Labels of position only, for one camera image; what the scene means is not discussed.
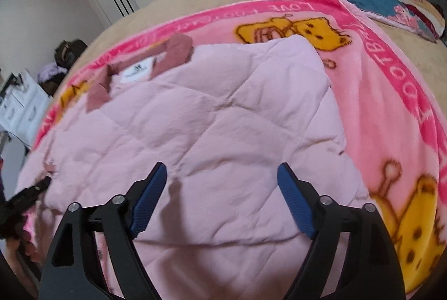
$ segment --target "black bag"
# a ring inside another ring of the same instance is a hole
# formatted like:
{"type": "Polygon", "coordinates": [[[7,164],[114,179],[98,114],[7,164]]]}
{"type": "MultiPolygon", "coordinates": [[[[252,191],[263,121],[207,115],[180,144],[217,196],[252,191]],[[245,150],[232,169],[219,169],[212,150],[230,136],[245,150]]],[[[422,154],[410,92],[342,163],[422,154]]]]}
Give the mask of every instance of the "black bag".
{"type": "Polygon", "coordinates": [[[54,50],[56,64],[59,67],[70,69],[86,49],[87,45],[80,39],[72,42],[63,41],[54,50]]]}

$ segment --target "pink blanket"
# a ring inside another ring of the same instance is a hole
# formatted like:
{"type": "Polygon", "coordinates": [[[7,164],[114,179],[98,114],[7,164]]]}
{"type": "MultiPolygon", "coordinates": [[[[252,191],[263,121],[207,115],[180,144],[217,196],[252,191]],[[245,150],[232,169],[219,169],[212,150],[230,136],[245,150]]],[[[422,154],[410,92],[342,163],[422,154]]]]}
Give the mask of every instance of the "pink blanket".
{"type": "MultiPolygon", "coordinates": [[[[131,37],[72,78],[72,86],[46,118],[37,144],[88,90],[97,69],[123,54],[164,41],[174,32],[187,33],[194,45],[265,42],[292,35],[307,38],[332,82],[345,129],[346,153],[381,207],[407,292],[415,290],[445,248],[447,124],[408,58],[346,0],[239,3],[131,37]]],[[[20,185],[31,180],[25,168],[20,185]]]]}

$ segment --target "person's hand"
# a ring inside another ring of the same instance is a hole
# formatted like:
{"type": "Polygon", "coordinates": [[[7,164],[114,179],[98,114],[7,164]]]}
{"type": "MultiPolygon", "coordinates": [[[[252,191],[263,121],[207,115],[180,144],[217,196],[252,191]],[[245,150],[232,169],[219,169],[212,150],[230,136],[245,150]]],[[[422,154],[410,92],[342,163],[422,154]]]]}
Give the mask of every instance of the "person's hand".
{"type": "Polygon", "coordinates": [[[17,250],[19,249],[20,243],[23,243],[23,245],[25,246],[25,254],[27,256],[30,256],[32,262],[39,262],[39,256],[36,252],[36,247],[30,241],[31,235],[27,231],[23,231],[21,240],[8,238],[6,240],[6,253],[4,257],[9,267],[17,276],[18,280],[22,283],[26,290],[28,290],[28,292],[37,299],[38,292],[36,285],[23,270],[22,265],[20,264],[17,257],[17,250]]]}

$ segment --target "drawer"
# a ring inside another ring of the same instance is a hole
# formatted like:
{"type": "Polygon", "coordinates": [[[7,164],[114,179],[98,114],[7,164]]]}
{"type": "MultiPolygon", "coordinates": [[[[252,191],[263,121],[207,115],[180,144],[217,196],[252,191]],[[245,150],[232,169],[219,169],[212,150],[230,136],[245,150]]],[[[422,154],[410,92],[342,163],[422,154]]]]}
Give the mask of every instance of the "drawer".
{"type": "Polygon", "coordinates": [[[38,84],[32,79],[28,72],[23,71],[20,74],[22,76],[23,84],[12,86],[11,93],[23,106],[26,106],[34,97],[38,84]]]}
{"type": "Polygon", "coordinates": [[[43,90],[38,90],[31,102],[25,108],[22,120],[17,128],[17,136],[26,144],[32,145],[39,129],[42,116],[49,103],[49,97],[43,90]]]}
{"type": "Polygon", "coordinates": [[[1,103],[0,124],[4,125],[7,130],[12,131],[19,124],[24,111],[23,105],[9,94],[1,103]]]}

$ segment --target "beige bed sheet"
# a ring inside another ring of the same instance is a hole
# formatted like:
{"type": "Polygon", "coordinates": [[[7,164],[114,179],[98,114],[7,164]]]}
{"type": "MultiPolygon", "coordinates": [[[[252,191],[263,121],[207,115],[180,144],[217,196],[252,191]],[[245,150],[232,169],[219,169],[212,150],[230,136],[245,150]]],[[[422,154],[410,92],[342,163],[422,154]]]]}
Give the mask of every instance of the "beige bed sheet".
{"type": "MultiPolygon", "coordinates": [[[[104,31],[79,58],[71,72],[75,72],[119,41],[143,29],[183,15],[241,1],[246,0],[157,0],[104,31]]],[[[378,23],[378,25],[416,65],[446,115],[447,48],[444,44],[441,41],[428,42],[412,33],[384,24],[378,23]]]]}

